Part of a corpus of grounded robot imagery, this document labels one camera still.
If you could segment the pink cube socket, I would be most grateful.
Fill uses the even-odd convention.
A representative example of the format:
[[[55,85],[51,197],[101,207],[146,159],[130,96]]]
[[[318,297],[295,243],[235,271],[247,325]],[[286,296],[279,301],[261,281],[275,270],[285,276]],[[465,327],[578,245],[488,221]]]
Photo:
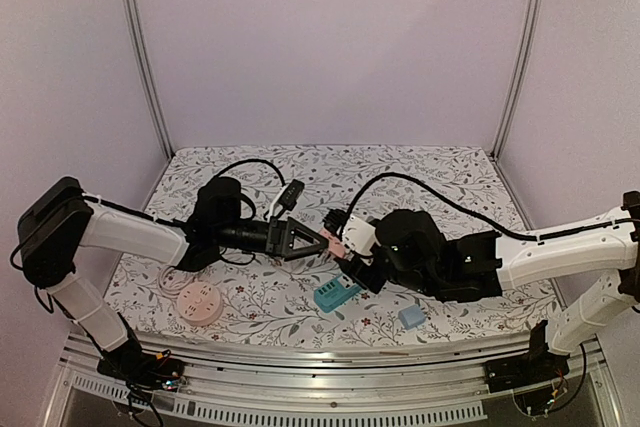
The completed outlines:
[[[351,215],[342,230],[341,243],[350,253],[370,256],[371,248],[376,244],[375,227],[354,215]]]

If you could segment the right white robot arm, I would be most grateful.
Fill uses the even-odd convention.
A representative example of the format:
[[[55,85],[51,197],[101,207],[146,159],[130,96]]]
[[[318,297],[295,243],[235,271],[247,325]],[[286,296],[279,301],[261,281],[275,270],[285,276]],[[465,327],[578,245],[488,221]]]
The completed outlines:
[[[500,297],[533,282],[599,271],[601,278],[560,315],[540,323],[517,374],[537,383],[616,316],[639,304],[639,209],[630,203],[557,231],[493,228],[447,239],[424,211],[400,209],[380,220],[349,215],[341,233],[341,271],[379,293],[392,283],[441,302]]]

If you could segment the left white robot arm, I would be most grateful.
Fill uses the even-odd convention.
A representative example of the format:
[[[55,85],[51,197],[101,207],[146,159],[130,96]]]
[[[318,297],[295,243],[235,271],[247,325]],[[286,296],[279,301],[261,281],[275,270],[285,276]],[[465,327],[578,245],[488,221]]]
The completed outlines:
[[[238,180],[216,176],[198,190],[186,221],[154,218],[85,192],[63,177],[18,221],[19,243],[12,252],[17,270],[44,290],[81,326],[103,357],[128,381],[148,373],[148,359],[132,329],[81,278],[74,264],[81,247],[102,248],[153,259],[183,272],[199,272],[218,262],[225,249],[259,253],[284,261],[320,254],[328,241],[293,218],[260,221],[243,217],[255,205]]]

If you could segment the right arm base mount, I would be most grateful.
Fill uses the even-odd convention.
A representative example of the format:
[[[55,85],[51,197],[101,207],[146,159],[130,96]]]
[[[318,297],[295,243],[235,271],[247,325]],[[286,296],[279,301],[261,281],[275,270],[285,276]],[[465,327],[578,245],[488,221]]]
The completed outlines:
[[[530,332],[528,350],[522,354],[489,360],[483,364],[484,379],[490,393],[524,388],[514,395],[516,407],[526,416],[547,415],[560,394],[566,392],[568,355],[553,354],[546,340],[548,321]]]

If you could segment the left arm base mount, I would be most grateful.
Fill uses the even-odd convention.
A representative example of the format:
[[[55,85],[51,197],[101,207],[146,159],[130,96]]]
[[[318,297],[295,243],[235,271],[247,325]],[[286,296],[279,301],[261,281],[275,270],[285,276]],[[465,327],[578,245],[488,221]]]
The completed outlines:
[[[145,407],[153,414],[156,426],[164,420],[153,403],[156,391],[175,392],[184,383],[185,363],[175,358],[170,349],[151,354],[142,345],[127,321],[118,315],[126,329],[126,341],[112,351],[106,351],[95,341],[101,359],[97,371],[125,383],[127,414],[139,426],[149,426],[140,418]]]

